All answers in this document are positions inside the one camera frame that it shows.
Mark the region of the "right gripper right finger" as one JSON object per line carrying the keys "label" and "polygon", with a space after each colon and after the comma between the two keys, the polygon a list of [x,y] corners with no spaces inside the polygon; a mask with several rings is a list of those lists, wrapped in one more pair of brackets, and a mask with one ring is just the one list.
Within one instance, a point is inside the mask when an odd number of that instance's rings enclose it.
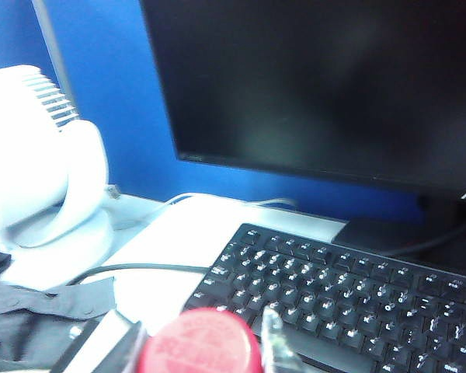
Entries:
{"label": "right gripper right finger", "polygon": [[283,320],[266,306],[261,321],[261,357],[264,372],[305,372],[302,360],[292,351],[283,332]]}

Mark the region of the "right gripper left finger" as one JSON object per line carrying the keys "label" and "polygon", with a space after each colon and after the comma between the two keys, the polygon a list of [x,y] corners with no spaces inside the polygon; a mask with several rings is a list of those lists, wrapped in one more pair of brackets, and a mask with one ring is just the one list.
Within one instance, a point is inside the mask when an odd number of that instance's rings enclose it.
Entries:
{"label": "right gripper left finger", "polygon": [[142,322],[136,322],[117,345],[120,351],[116,357],[115,372],[135,372],[141,350],[147,341],[147,331]]}

